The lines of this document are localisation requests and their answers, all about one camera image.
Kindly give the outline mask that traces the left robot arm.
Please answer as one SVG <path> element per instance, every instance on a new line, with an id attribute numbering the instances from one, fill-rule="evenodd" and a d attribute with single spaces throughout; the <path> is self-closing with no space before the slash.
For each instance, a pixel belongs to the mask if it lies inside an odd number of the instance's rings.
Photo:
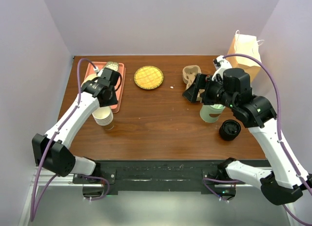
<path id="1" fill-rule="evenodd" d="M 59 176 L 82 174 L 90 183 L 101 178 L 95 161 L 75 156 L 70 146 L 75 136 L 96 109 L 117 104 L 115 85 L 117 81 L 97 79 L 86 81 L 73 104 L 61 119 L 44 135 L 32 139 L 34 158 L 38 167 L 43 167 Z"/>

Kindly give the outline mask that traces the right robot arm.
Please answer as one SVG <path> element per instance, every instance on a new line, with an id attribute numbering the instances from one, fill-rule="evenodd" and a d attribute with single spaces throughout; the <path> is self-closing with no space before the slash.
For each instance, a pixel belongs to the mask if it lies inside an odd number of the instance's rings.
<path id="1" fill-rule="evenodd" d="M 250 76 L 243 69 L 230 68 L 214 81 L 212 76 L 197 74 L 183 92 L 188 101 L 201 96 L 204 105 L 221 104 L 255 137 L 272 170 L 260 169 L 228 158 L 218 165 L 217 178 L 227 184 L 237 180 L 261 190 L 274 205 L 293 203 L 312 185 L 312 176 L 294 158 L 282 133 L 277 130 L 277 114 L 270 101 L 252 94 Z"/>

